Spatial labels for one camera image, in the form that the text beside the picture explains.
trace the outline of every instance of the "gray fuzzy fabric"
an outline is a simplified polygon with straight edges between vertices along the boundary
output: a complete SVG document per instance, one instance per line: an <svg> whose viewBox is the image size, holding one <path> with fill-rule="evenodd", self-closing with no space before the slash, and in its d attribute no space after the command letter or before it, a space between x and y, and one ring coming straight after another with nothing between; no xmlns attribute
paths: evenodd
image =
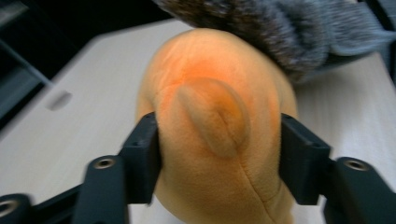
<svg viewBox="0 0 396 224"><path fill-rule="evenodd" d="M396 39L364 3L347 0L153 0L194 26L238 35L297 81Z"/></svg>

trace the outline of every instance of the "table surface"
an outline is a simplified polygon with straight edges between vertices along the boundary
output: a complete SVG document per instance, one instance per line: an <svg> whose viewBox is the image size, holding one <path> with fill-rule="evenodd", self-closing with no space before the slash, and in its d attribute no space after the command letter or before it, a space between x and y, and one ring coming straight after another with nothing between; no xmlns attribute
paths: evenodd
<svg viewBox="0 0 396 224"><path fill-rule="evenodd" d="M134 127L141 77L156 49L191 29L161 21L93 39L0 133L0 195L40 203L81 183L89 161L114 155ZM378 54L295 87L300 121L332 158L371 163L396 189L396 91ZM182 223L154 199L130 206L133 223ZM321 206L293 209L296 223L324 223Z"/></svg>

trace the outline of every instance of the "orange plush toy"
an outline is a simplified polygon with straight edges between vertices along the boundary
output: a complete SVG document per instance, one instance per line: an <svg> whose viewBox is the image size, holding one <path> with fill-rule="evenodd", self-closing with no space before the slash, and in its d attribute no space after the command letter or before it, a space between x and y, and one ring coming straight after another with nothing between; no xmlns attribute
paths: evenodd
<svg viewBox="0 0 396 224"><path fill-rule="evenodd" d="M187 223L292 223L278 164L281 113L296 117L296 103L269 58L227 32L178 35L144 76L136 119L152 111L166 209Z"/></svg>

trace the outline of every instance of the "plush toy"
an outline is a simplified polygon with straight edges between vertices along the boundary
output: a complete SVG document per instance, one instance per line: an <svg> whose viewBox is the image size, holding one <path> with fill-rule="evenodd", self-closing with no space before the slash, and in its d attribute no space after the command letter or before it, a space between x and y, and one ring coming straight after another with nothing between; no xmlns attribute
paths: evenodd
<svg viewBox="0 0 396 224"><path fill-rule="evenodd" d="M150 62L136 118L155 111L163 157L156 195L187 223L292 223L278 175L281 113L296 117L290 83L239 37L194 29Z"/></svg>

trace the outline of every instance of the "stuffed animal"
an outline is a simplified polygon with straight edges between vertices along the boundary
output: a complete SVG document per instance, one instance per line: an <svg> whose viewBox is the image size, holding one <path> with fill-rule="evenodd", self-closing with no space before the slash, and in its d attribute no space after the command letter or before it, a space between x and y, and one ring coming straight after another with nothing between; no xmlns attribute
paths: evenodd
<svg viewBox="0 0 396 224"><path fill-rule="evenodd" d="M292 223L278 163L281 113L297 117L296 103L266 55L219 30L178 35L142 80L136 119L152 111L166 209L187 223Z"/></svg>

